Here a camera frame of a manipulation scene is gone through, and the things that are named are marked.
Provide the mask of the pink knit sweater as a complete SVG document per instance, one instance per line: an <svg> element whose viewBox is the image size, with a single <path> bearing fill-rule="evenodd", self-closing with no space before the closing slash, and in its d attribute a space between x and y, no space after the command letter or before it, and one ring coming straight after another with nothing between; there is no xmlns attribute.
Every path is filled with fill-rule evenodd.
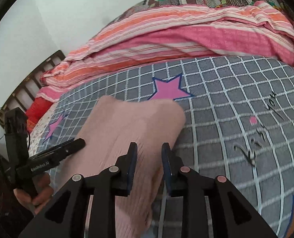
<svg viewBox="0 0 294 238"><path fill-rule="evenodd" d="M141 237L150 227L151 205L163 177L161 147L175 144L185 121L182 107L170 99L125 102L102 96L77 134L86 145L62 162L53 178L55 190L75 174L94 176L111 167L135 142L133 188L128 197L116 197L116 236Z"/></svg>

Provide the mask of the red pillow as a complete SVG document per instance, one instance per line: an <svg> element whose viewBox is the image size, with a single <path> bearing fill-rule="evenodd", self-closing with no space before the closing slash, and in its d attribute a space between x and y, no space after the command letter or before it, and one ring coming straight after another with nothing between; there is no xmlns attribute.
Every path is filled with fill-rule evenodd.
<svg viewBox="0 0 294 238"><path fill-rule="evenodd" d="M49 110L53 105L53 102L47 101L44 98L38 97L34 100L32 105L27 109L27 129L31 133L34 127L37 125L42 116Z"/></svg>

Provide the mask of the dark wooden headboard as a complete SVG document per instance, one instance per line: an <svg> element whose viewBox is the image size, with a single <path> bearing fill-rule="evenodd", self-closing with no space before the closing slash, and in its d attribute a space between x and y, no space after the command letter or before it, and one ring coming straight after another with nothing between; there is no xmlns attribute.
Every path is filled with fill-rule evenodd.
<svg viewBox="0 0 294 238"><path fill-rule="evenodd" d="M34 102L39 90L44 86L40 81L41 75L45 71L54 68L64 60L64 58L64 53L61 50L57 50L39 64L10 94L5 103L1 106L0 115L2 112L7 112L16 107L19 107L23 112L26 112Z"/></svg>

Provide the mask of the pink striped quilt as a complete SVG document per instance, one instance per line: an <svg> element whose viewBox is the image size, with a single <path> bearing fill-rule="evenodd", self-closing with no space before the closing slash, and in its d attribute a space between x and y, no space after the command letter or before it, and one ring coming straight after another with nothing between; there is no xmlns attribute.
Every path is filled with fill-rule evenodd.
<svg viewBox="0 0 294 238"><path fill-rule="evenodd" d="M128 67L178 58L258 55L294 68L294 21L264 1L245 7L189 4L136 12L102 29L41 76L38 97L63 93Z"/></svg>

